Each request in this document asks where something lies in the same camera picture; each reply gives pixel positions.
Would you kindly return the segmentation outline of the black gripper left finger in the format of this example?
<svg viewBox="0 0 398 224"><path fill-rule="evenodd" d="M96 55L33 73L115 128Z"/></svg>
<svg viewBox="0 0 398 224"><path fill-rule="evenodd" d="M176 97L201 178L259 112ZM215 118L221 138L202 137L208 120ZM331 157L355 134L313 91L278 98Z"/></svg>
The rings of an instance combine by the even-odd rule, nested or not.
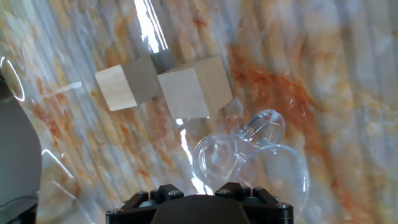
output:
<svg viewBox="0 0 398 224"><path fill-rule="evenodd" d="M161 185L150 192L137 192L120 208L107 211L105 213L106 223L150 223L162 203L182 197L183 192L172 184Z"/></svg>

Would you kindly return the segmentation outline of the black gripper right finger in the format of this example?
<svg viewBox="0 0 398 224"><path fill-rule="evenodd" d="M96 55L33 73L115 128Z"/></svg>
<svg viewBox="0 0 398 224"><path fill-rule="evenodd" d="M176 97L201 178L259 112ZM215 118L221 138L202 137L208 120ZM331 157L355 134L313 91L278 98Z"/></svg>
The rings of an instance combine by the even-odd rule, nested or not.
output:
<svg viewBox="0 0 398 224"><path fill-rule="evenodd" d="M287 202L278 201L263 187L250 188L228 182L215 191L215 197L238 202L249 223L294 224L294 207Z"/></svg>

